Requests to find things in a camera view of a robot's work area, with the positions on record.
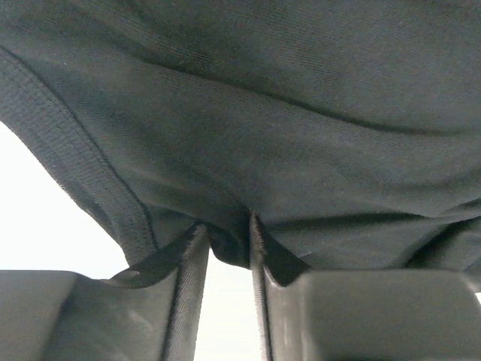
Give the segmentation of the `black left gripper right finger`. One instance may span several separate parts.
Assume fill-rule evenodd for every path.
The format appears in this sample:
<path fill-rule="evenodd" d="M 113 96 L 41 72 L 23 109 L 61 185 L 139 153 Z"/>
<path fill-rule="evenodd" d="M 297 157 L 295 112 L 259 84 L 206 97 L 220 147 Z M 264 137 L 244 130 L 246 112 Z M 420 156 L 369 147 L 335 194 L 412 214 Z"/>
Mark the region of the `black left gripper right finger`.
<path fill-rule="evenodd" d="M 469 280 L 429 269 L 315 270 L 250 218 L 264 360 L 478 360 Z"/>

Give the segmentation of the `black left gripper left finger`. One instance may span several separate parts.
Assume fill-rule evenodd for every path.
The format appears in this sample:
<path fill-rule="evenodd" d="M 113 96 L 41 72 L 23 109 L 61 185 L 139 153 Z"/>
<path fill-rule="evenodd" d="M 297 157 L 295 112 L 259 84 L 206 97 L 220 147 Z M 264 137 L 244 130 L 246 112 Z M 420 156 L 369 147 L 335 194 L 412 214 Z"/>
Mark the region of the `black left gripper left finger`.
<path fill-rule="evenodd" d="M 197 223 L 107 280 L 1 273 L 3 360 L 191 360 L 209 242 Z"/>

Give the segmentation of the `black tank top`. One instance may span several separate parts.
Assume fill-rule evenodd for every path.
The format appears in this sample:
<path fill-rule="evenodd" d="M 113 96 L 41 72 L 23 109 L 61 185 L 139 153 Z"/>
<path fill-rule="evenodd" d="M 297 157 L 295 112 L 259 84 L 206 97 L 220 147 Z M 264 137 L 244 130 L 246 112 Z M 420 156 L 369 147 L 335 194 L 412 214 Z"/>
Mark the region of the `black tank top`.
<path fill-rule="evenodd" d="M 130 263 L 480 277 L 478 1 L 3 1 L 1 119 Z"/>

